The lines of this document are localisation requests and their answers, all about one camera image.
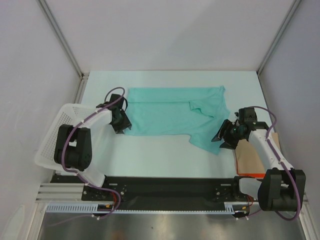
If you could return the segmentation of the teal green t shirt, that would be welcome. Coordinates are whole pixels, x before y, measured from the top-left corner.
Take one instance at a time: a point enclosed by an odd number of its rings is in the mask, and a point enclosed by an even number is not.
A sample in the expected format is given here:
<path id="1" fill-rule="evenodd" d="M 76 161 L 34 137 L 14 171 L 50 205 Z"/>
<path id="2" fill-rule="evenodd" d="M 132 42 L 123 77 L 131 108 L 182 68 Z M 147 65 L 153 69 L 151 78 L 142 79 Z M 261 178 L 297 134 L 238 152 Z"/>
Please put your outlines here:
<path id="1" fill-rule="evenodd" d="M 214 155 L 219 142 L 212 142 L 230 115 L 224 86 L 130 88 L 126 115 L 132 126 L 128 136 L 188 135 L 189 143 Z"/>

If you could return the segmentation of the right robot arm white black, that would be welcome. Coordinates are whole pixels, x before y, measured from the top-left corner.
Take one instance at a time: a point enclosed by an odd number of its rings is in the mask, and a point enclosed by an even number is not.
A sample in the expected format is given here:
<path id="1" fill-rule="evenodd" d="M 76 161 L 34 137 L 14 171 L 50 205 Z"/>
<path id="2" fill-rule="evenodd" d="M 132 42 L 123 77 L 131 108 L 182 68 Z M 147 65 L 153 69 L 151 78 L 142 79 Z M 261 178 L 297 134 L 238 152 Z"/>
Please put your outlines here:
<path id="1" fill-rule="evenodd" d="M 212 142 L 222 141 L 221 149 L 235 150 L 241 140 L 250 143 L 264 169 L 262 180 L 242 177 L 230 188 L 231 196 L 242 201 L 248 195 L 258 201 L 263 211 L 300 214 L 305 192 L 306 175 L 295 169 L 283 156 L 271 135 L 271 127 L 258 121 L 255 106 L 239 109 L 234 122 L 225 119 L 212 138 Z"/>

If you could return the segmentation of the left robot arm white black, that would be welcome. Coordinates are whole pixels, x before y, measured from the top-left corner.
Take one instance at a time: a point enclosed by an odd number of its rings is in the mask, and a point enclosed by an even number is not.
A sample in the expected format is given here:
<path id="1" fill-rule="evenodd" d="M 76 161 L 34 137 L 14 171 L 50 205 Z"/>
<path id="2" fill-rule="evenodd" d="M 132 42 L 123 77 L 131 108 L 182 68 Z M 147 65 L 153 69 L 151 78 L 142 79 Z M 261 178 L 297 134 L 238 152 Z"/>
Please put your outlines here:
<path id="1" fill-rule="evenodd" d="M 132 127 L 126 114 L 127 107 L 128 101 L 122 94 L 112 93 L 109 100 L 90 109 L 82 121 L 61 124 L 57 130 L 54 162 L 94 186 L 93 194 L 100 200 L 110 196 L 111 188 L 104 184 L 106 177 L 98 170 L 96 162 L 111 146 L 116 134 L 124 134 Z"/>

